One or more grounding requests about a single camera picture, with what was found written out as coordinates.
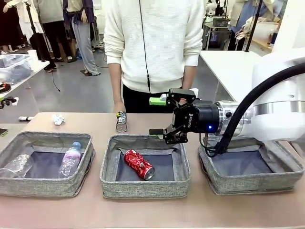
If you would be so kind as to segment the person's right hand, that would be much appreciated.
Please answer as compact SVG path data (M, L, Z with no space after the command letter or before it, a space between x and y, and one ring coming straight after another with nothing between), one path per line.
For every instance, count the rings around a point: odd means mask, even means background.
M120 111L125 111L125 106L124 106L123 101L118 101L118 102L115 102L115 103L114 103L113 112L114 112L114 113L118 113L118 112L120 112Z

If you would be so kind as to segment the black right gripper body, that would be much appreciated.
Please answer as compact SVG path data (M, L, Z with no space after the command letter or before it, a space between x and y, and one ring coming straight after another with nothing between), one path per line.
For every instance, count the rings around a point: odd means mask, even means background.
M215 134L219 128L219 109L211 101L193 100L180 105L174 101L173 135Z

